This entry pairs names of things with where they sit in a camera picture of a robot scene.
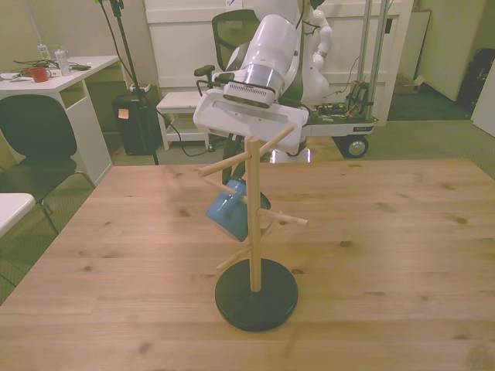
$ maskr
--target white desk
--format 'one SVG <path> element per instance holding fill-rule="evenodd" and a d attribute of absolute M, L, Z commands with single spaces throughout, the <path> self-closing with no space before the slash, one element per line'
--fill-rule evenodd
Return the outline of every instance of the white desk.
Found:
<path fill-rule="evenodd" d="M 210 140 L 207 133 L 199 131 L 191 120 L 184 121 L 179 119 L 179 114 L 193 114 L 201 96 L 197 91 L 192 92 L 172 92 L 165 95 L 156 109 L 162 114 L 169 114 L 172 118 L 172 125 L 179 131 L 183 141 L 204 141 L 207 149 L 210 147 Z M 165 120 L 158 115 L 160 130 L 162 132 L 163 147 L 169 150 L 169 142 L 179 141 L 178 134 L 172 127 L 166 128 Z"/>
<path fill-rule="evenodd" d="M 0 237 L 14 226 L 35 205 L 27 193 L 0 193 Z"/>
<path fill-rule="evenodd" d="M 86 82 L 125 81 L 127 83 L 127 80 L 116 56 L 74 57 L 69 61 L 79 64 L 90 63 L 91 69 L 84 72 L 73 71 L 70 76 L 54 77 L 44 83 L 2 81 L 0 100 L 19 94 L 40 94 L 58 100 L 65 108 L 76 136 L 77 153 L 73 159 L 77 163 L 77 170 L 87 173 L 91 180 L 98 184 L 112 164 Z M 12 148 L 10 150 L 17 161 L 23 159 L 23 156 Z"/>

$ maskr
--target black trash can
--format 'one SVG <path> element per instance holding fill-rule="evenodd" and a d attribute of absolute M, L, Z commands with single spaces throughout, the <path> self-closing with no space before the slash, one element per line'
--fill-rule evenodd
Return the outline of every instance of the black trash can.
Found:
<path fill-rule="evenodd" d="M 146 96 L 141 105 L 135 94 L 118 97 L 112 102 L 127 155 L 152 155 L 162 143 L 156 104 Z"/>

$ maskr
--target plastic bottle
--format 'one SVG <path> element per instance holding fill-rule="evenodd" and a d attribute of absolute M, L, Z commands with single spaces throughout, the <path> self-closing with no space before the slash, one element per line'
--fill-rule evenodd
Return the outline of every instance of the plastic bottle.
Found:
<path fill-rule="evenodd" d="M 69 61 L 67 60 L 67 54 L 65 50 L 60 48 L 60 45 L 55 45 L 55 57 L 59 64 L 60 71 L 62 71 L 62 76 L 70 75 Z"/>
<path fill-rule="evenodd" d="M 51 60 L 52 59 L 50 52 L 48 51 L 48 48 L 46 47 L 46 44 L 43 42 L 43 39 L 38 39 L 38 51 L 39 51 L 39 54 L 40 54 L 42 60 Z"/>
<path fill-rule="evenodd" d="M 67 59 L 70 58 L 69 50 L 65 47 L 65 45 L 60 45 L 60 48 L 65 52 Z"/>

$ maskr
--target black round base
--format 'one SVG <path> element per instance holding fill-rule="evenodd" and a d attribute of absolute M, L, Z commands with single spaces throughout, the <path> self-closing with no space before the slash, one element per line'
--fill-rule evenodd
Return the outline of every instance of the black round base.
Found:
<path fill-rule="evenodd" d="M 249 260 L 227 269 L 219 278 L 215 301 L 222 316 L 245 331 L 267 331 L 292 314 L 299 296 L 292 273 L 273 260 L 261 260 L 261 291 L 252 292 Z"/>

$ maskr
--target door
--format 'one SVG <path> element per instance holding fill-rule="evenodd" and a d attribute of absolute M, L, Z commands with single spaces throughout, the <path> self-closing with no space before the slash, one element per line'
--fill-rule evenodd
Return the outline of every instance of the door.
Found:
<path fill-rule="evenodd" d="M 480 129 L 495 137 L 495 116 L 493 115 L 493 102 L 495 97 L 495 67 L 492 67 L 485 87 L 473 114 L 473 123 Z"/>

